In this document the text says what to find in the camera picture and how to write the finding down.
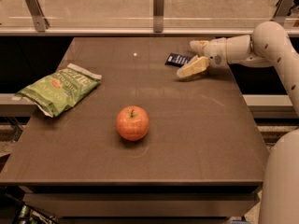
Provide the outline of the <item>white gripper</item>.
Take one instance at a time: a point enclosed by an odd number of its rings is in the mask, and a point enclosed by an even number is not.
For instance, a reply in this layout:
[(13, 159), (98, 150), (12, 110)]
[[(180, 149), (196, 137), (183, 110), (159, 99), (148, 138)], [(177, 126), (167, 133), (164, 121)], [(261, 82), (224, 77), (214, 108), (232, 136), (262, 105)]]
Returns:
[(227, 63), (227, 39), (217, 38), (210, 41), (193, 40), (190, 42), (192, 51), (196, 54), (203, 54), (198, 57), (195, 55), (188, 63), (177, 70), (179, 78), (190, 77), (195, 74), (205, 72), (209, 67), (224, 67)]

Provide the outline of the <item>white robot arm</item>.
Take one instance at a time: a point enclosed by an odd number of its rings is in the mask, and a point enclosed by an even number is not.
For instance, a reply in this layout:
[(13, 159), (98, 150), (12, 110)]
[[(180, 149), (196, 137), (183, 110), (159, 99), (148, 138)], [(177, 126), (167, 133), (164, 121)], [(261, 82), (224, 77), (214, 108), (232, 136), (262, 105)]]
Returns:
[[(180, 78), (209, 67), (242, 64), (272, 68), (276, 78), (259, 79), (270, 94), (285, 94), (299, 115), (299, 54), (282, 25), (258, 24), (250, 35), (190, 43), (195, 56), (177, 71)], [(259, 224), (299, 224), (299, 130), (284, 134), (272, 147), (263, 179)]]

